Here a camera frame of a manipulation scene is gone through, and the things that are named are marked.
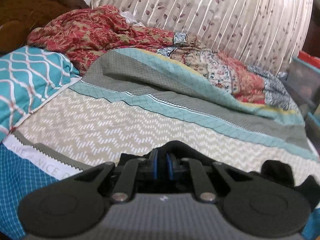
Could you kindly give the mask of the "teal grey patterned bedsheet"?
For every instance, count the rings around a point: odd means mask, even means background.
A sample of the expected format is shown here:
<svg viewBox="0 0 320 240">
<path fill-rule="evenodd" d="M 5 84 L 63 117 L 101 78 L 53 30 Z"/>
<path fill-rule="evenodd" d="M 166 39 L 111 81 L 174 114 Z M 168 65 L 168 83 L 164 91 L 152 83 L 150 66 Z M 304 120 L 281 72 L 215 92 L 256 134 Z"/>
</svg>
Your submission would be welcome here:
<svg viewBox="0 0 320 240">
<path fill-rule="evenodd" d="M 18 204 L 36 189 L 175 140 L 247 172 L 281 161 L 295 186 L 319 183 L 299 108 L 244 103 L 178 61 L 113 49 L 1 140 L 1 235 L 25 236 Z"/>
</svg>

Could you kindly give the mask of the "multicolour floral quilt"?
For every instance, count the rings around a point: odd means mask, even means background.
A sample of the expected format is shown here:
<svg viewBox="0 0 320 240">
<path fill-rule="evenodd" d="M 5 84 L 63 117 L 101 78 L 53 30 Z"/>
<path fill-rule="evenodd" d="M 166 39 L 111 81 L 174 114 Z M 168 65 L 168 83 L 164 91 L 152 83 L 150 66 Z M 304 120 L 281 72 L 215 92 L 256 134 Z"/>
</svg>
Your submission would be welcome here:
<svg viewBox="0 0 320 240">
<path fill-rule="evenodd" d="M 283 83 L 272 73 L 211 50 L 194 35 L 174 33 L 172 45 L 156 53 L 185 64 L 239 101 L 298 111 Z"/>
</svg>

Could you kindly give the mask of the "teal white patterned pillow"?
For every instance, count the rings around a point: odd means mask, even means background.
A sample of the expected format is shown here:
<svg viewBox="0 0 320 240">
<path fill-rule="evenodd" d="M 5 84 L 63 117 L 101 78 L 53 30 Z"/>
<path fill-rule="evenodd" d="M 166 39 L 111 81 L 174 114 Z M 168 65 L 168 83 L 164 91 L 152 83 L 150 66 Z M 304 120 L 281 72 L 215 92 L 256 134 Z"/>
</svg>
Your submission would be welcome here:
<svg viewBox="0 0 320 240">
<path fill-rule="evenodd" d="M 23 46 L 1 57 L 1 140 L 81 80 L 67 56 Z"/>
</svg>

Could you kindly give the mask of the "translucent plastic storage box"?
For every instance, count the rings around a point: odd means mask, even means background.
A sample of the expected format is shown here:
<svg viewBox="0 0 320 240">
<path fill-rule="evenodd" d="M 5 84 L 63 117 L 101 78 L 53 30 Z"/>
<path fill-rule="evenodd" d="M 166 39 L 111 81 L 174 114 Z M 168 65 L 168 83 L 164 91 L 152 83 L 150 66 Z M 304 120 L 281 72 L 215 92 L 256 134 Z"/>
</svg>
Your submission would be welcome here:
<svg viewBox="0 0 320 240">
<path fill-rule="evenodd" d="M 304 116 L 308 138 L 319 150 L 319 68 L 294 57 L 285 85 Z"/>
</svg>

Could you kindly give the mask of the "red floral cloth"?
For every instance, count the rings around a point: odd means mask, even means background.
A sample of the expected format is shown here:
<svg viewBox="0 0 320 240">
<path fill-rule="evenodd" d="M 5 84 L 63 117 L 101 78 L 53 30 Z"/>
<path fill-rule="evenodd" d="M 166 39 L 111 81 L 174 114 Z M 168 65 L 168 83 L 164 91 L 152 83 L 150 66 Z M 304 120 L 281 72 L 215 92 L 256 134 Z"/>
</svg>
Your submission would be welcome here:
<svg viewBox="0 0 320 240">
<path fill-rule="evenodd" d="M 69 11 L 34 29 L 27 44 L 65 54 L 81 75 L 97 58 L 117 48 L 147 50 L 181 62 L 203 76 L 208 74 L 200 60 L 205 46 L 197 36 L 130 25 L 112 5 Z"/>
</svg>

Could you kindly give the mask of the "beige leaf pattern curtain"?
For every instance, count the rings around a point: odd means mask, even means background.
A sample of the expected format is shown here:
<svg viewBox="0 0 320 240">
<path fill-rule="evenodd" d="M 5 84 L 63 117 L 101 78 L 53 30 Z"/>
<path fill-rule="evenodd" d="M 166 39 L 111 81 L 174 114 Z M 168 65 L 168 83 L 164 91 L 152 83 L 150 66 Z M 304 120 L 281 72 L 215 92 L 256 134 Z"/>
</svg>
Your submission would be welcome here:
<svg viewBox="0 0 320 240">
<path fill-rule="evenodd" d="M 91 0 L 102 5 L 148 27 L 197 35 L 207 48 L 277 75 L 303 48 L 313 0 Z"/>
</svg>

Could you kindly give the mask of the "carved wooden headboard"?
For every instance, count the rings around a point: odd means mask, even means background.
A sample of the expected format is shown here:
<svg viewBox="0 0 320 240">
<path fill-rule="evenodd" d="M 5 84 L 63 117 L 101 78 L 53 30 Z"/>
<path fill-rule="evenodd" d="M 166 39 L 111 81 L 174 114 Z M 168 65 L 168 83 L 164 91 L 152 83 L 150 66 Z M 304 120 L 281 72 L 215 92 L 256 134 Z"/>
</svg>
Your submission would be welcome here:
<svg viewBox="0 0 320 240">
<path fill-rule="evenodd" d="M 86 9 L 84 0 L 1 0 L 1 55 L 27 43 L 38 27 L 74 9 Z"/>
</svg>

